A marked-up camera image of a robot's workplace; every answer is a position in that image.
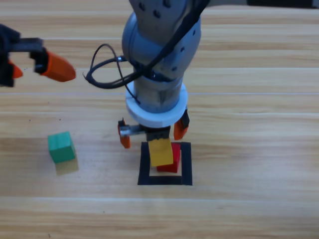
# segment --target screw hole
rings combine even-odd
[[[154,11],[153,11],[153,15],[154,15],[155,17],[157,17],[157,18],[160,18],[160,12],[159,12],[159,11],[154,10]]]
[[[163,0],[163,5],[166,6],[167,8],[171,7],[170,0]]]
[[[139,3],[139,7],[142,11],[145,11],[145,4],[144,3]]]

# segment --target wooden table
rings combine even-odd
[[[138,186],[140,145],[124,88],[89,85],[101,43],[121,54],[127,0],[1,0],[0,22],[42,37],[77,78],[24,71],[0,89],[1,239],[318,239],[319,11],[207,9],[185,74],[194,186]],[[107,50],[97,61],[111,56]],[[132,72],[124,64],[124,72]],[[96,78],[119,77],[115,65]],[[54,165],[47,136],[70,131],[77,160]]]

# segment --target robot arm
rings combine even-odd
[[[75,78],[75,70],[64,58],[43,47],[40,38],[21,38],[20,33],[0,24],[0,86],[14,87],[22,71],[9,59],[11,52],[29,52],[35,60],[34,71],[50,79],[66,82]]]
[[[130,0],[133,8],[122,38],[122,50],[134,73],[112,83],[97,83],[91,68],[86,79],[104,89],[127,86],[129,114],[139,125],[119,121],[122,144],[129,136],[145,133],[147,140],[166,138],[174,125],[175,139],[187,131],[187,91],[183,75],[201,38],[200,15],[206,7],[249,5],[316,8],[319,0]]]

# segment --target stacked blocks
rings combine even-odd
[[[48,136],[49,152],[54,163],[75,159],[75,148],[69,132]]]
[[[170,173],[178,172],[178,166],[180,161],[180,144],[172,143],[171,147],[173,150],[173,164],[158,166],[157,167],[158,172],[170,172]]]

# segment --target black tape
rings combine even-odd
[[[151,158],[149,144],[142,142],[138,185],[193,185],[191,165],[191,144],[180,143],[181,176],[150,176]]]

